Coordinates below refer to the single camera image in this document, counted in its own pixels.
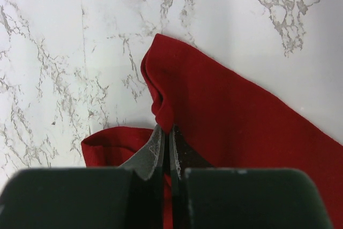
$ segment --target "marble surface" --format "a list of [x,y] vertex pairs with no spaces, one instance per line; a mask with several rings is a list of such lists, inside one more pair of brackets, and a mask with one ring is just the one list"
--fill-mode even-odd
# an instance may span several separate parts
[[140,61],[156,33],[271,91],[343,144],[343,0],[0,0],[0,189],[84,166],[80,141],[154,127]]

